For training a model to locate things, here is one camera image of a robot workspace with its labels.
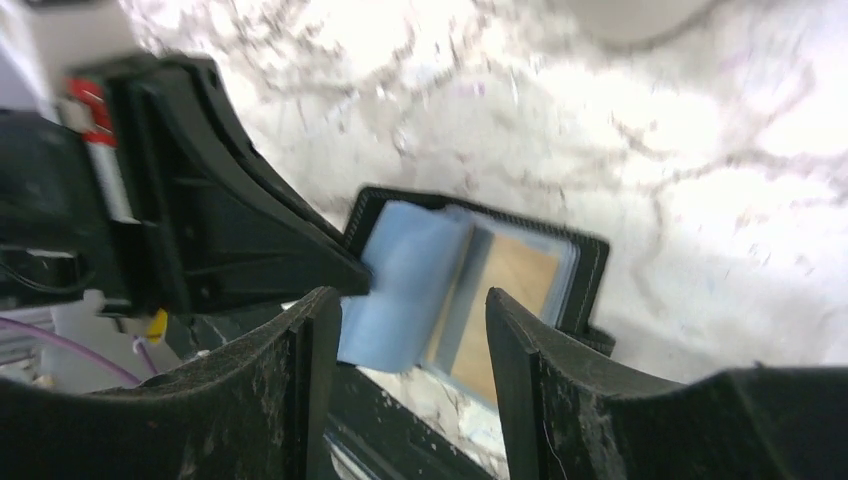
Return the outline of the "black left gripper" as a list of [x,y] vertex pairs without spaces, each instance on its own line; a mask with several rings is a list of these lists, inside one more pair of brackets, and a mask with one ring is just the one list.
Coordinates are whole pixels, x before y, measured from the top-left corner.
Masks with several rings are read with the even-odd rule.
[[80,136],[1,112],[1,307],[69,303],[108,315],[217,315],[370,275],[258,152],[214,61],[136,53],[89,64],[69,93]]

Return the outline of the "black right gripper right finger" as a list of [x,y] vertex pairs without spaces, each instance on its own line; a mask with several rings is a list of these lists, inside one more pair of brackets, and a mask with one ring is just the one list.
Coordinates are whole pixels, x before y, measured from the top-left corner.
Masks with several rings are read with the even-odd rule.
[[658,378],[537,322],[521,397],[498,397],[514,479],[843,479],[847,372]]

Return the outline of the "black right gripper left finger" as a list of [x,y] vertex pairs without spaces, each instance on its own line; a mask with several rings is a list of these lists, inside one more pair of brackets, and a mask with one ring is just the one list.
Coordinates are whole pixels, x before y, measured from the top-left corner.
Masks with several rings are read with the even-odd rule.
[[3,381],[5,479],[332,479],[324,439],[340,299],[266,324],[134,389],[71,395]]

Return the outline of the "black leather card holder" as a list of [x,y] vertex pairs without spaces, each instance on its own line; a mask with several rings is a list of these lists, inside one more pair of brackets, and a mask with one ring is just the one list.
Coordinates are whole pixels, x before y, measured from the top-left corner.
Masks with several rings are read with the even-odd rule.
[[342,362],[386,373],[419,366],[494,406],[485,322],[493,287],[602,354],[614,349],[589,323],[610,251],[599,237],[443,194],[370,186],[344,243],[372,285],[342,302]]

